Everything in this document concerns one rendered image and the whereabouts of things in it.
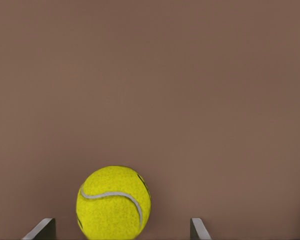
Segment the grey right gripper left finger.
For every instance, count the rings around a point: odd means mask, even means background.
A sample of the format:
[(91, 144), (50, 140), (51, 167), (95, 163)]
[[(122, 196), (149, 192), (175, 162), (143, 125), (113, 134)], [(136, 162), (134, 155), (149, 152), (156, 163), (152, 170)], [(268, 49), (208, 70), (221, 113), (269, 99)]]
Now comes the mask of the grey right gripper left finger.
[(56, 240), (56, 219), (42, 219), (21, 240)]

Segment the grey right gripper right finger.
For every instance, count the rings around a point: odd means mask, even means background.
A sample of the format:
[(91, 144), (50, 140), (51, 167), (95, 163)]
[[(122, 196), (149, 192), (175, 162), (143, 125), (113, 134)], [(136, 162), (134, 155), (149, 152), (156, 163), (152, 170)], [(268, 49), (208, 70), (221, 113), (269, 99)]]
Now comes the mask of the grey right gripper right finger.
[(201, 218), (193, 217), (189, 222), (189, 239), (190, 240), (212, 240), (207, 228)]

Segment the yellow tennis ball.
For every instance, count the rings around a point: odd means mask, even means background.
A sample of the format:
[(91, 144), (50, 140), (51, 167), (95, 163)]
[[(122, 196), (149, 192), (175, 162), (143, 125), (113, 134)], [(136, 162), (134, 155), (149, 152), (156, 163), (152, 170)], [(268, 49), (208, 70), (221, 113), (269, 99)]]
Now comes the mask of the yellow tennis ball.
[(106, 166), (81, 185), (75, 212), (88, 240), (133, 240), (150, 217), (150, 191), (135, 170)]

